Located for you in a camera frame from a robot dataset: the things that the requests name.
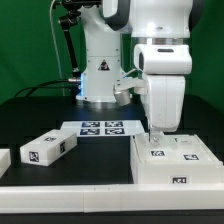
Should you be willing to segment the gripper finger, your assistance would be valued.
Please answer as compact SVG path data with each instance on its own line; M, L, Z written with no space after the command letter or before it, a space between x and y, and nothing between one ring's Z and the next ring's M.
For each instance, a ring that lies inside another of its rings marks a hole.
M149 142L154 146L159 146L162 142L164 133L162 131L150 129L149 130Z

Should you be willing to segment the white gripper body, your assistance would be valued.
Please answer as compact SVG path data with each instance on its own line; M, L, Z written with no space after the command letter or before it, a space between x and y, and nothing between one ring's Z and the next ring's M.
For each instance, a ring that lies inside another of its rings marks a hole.
M191 73L188 45L137 44L134 65L142 72L146 92L141 101L153 131L175 132L179 126L185 75Z

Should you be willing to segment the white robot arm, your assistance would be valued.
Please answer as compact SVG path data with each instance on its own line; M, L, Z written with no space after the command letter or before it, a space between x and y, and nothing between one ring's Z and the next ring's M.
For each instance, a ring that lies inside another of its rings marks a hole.
M81 8L87 66L80 100L130 102L141 96L149 141L177 130L192 58L185 42L199 22L204 0L101 0Z

